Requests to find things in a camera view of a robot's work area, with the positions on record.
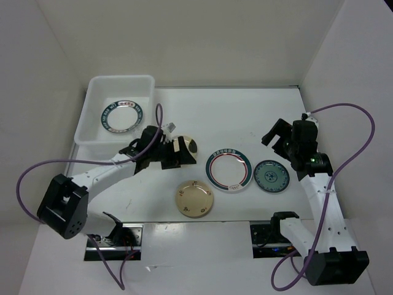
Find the white plate red green rim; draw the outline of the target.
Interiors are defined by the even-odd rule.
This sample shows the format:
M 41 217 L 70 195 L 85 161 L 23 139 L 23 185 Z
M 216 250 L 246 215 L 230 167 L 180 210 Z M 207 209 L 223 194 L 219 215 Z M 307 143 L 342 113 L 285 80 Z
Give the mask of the white plate red green rim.
M 250 183 L 252 164 L 239 150 L 224 148 L 208 157 L 205 172 L 208 180 L 217 189 L 238 192 Z

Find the white plate dark green rim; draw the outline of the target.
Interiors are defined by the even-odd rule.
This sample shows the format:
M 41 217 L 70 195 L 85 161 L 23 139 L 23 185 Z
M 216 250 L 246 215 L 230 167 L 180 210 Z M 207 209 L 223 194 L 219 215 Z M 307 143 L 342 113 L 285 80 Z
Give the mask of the white plate dark green rim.
M 119 100 L 106 106 L 100 122 L 105 130 L 122 134 L 134 130 L 144 117 L 142 107 L 131 100 Z

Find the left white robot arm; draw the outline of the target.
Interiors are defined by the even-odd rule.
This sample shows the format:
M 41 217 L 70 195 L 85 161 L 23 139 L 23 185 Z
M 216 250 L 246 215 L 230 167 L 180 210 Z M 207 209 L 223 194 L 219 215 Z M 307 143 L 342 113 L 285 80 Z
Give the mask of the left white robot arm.
M 170 137 L 167 129 L 146 127 L 140 138 L 111 158 L 108 165 L 98 165 L 85 173 L 55 176 L 37 210 L 38 219 L 68 240 L 77 234 L 101 236 L 110 246 L 123 237 L 123 222 L 113 214 L 88 212 L 88 204 L 106 189 L 159 162 L 161 168 L 193 165 L 197 144 L 186 136 Z

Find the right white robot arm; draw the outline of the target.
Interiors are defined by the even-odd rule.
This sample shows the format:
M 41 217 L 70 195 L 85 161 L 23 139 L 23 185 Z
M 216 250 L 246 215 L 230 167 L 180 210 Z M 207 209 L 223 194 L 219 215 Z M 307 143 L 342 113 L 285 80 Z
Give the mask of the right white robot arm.
M 291 242 L 303 258 L 299 272 L 312 286 L 350 285 L 369 265 L 366 251 L 357 248 L 349 233 L 334 186 L 334 171 L 327 154 L 317 150 L 317 124 L 283 119 L 262 137 L 267 146 L 277 136 L 274 152 L 290 162 L 308 198 L 317 227 L 312 234 L 293 211 L 275 212 L 270 236 L 277 242 Z

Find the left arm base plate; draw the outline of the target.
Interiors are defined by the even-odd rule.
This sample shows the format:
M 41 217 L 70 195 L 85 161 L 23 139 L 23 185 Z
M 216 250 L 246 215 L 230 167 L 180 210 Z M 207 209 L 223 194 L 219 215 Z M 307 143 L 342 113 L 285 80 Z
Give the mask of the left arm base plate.
M 143 229 L 143 224 L 125 223 L 116 234 L 92 237 L 106 261 L 122 261 L 128 255 L 131 261 L 140 261 Z

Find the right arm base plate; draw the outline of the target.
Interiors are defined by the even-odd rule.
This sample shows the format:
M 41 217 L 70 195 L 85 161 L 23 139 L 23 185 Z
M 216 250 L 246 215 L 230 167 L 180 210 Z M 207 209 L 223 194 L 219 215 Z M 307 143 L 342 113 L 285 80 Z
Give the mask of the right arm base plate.
M 267 221 L 250 222 L 249 228 L 254 259 L 283 258 L 295 250 L 288 239 L 273 235 Z

